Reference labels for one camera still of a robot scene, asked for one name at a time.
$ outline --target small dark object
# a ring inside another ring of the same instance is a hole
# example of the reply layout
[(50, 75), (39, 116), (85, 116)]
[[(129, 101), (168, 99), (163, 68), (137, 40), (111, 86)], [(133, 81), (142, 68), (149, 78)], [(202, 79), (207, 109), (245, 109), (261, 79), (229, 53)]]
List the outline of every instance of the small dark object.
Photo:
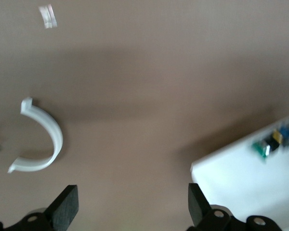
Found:
[(68, 185), (44, 213), (32, 213), (0, 231), (66, 231), (78, 212), (77, 185)]
[(289, 125), (282, 126), (279, 129), (280, 134), (283, 136), (283, 146), (287, 147), (289, 146)]
[(275, 151), (279, 147), (279, 143), (272, 136), (264, 139), (264, 141), (271, 147), (270, 152)]

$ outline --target white semicircular bracket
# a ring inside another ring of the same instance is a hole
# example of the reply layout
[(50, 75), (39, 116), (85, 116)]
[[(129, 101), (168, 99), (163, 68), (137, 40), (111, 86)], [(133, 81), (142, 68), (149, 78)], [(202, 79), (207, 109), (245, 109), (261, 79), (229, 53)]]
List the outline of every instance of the white semicircular bracket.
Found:
[(32, 101), (30, 97), (22, 101), (20, 114), (34, 119), (46, 129), (53, 141), (53, 155), (41, 160), (18, 157), (9, 167), (8, 173), (12, 173), (14, 170), (22, 172), (42, 170), (56, 159), (62, 149), (63, 135), (58, 123), (48, 113), (39, 107), (33, 106)]

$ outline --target white plastic part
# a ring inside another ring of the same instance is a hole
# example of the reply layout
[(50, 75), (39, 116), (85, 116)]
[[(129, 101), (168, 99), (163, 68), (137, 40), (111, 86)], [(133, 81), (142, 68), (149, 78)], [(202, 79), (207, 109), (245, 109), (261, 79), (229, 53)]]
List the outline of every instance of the white plastic part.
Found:
[(45, 111), (32, 105), (32, 98), (26, 98), (21, 103), (20, 114), (34, 119), (40, 123), (49, 133), (53, 141), (53, 155), (41, 160), (18, 157), (10, 166), (8, 173), (14, 170), (23, 172), (34, 172), (48, 167), (58, 156), (63, 145), (62, 131), (58, 123)]
[(223, 205), (246, 222), (261, 214), (289, 231), (289, 147), (263, 160), (252, 144), (289, 122), (282, 119), (192, 164), (192, 179), (210, 204)]
[(45, 29), (57, 27), (57, 21), (53, 13), (53, 7), (50, 4), (46, 6), (40, 6), (39, 11), (43, 17)]

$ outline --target blue component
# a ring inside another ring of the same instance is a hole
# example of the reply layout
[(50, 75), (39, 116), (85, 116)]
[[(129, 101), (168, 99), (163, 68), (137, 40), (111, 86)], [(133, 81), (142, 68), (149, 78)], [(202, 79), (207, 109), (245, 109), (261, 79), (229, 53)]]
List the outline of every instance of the blue component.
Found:
[(282, 126), (278, 131), (283, 136), (283, 146), (289, 146), (289, 125)]

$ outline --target brown floor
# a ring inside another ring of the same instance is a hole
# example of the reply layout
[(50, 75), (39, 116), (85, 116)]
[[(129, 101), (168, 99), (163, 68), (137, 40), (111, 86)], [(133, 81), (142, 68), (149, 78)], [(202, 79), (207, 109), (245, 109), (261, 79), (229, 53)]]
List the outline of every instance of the brown floor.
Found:
[[(51, 3), (57, 28), (38, 6)], [(59, 122), (49, 155), (21, 116), (27, 97)], [(68, 184), (70, 231), (184, 231), (194, 160), (289, 115), (289, 2), (0, 1), (0, 220), (47, 207)]]

